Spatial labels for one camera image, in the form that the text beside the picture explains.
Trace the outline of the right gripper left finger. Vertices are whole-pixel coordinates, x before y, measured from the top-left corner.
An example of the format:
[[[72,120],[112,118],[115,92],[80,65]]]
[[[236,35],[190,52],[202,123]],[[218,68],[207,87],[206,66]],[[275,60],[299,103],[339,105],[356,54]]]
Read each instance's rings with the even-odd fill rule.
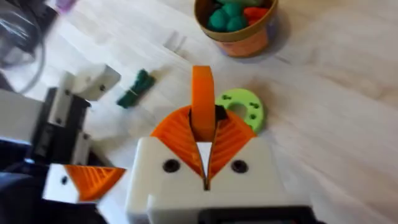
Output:
[[[151,196],[174,201],[203,191],[204,174],[190,127],[190,107],[170,113],[148,137],[140,138],[126,198],[130,223],[149,223]]]

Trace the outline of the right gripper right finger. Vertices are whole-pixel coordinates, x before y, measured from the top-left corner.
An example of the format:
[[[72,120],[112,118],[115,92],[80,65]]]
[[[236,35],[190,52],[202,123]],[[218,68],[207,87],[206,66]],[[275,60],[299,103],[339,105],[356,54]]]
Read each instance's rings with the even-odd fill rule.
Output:
[[[207,194],[212,196],[286,196],[265,140],[237,115],[216,108],[216,133],[211,147]]]

